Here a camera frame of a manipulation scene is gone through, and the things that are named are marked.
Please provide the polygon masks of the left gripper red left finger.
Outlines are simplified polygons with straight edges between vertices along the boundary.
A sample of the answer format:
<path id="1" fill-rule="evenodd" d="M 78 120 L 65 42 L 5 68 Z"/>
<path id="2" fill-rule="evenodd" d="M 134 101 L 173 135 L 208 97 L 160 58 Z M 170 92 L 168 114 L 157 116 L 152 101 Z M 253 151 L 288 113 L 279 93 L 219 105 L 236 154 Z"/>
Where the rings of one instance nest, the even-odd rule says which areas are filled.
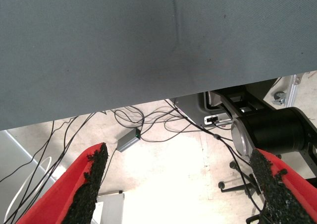
<path id="1" fill-rule="evenodd" d="M 84 150 L 17 223 L 89 224 L 107 160 L 105 143 Z"/>

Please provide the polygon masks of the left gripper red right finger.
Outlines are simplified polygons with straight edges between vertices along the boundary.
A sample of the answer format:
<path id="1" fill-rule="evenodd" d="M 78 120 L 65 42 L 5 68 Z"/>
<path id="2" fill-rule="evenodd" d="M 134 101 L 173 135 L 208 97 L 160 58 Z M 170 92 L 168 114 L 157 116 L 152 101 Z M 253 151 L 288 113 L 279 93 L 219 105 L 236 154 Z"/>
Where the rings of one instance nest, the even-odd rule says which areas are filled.
<path id="1" fill-rule="evenodd" d="M 317 188 L 270 152 L 254 149 L 250 166 L 275 224 L 315 224 Z"/>

